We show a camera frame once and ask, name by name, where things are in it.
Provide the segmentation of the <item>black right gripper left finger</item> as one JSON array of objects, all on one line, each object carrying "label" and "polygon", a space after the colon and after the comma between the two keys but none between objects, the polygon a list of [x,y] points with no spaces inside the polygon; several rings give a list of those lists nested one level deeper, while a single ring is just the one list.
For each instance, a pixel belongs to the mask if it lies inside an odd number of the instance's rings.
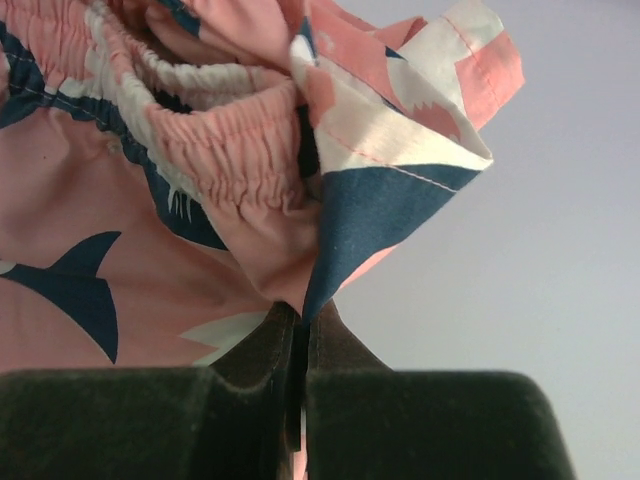
[{"label": "black right gripper left finger", "polygon": [[289,479],[298,315],[274,305],[210,366],[1,378],[5,479]]}]

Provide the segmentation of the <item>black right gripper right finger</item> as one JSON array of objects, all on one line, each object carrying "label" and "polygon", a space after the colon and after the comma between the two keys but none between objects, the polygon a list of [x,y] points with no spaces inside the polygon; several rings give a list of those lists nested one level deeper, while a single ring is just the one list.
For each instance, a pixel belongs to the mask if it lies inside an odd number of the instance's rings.
[{"label": "black right gripper right finger", "polygon": [[547,397],[508,371],[394,371],[328,303],[310,324],[311,479],[573,479]]}]

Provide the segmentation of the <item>pink patterned garment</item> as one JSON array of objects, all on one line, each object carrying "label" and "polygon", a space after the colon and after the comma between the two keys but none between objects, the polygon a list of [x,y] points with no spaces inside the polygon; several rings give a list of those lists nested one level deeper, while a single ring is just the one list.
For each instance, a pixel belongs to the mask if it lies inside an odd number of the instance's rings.
[{"label": "pink patterned garment", "polygon": [[208,365],[305,319],[492,162],[523,85],[463,1],[1,5],[1,368]]}]

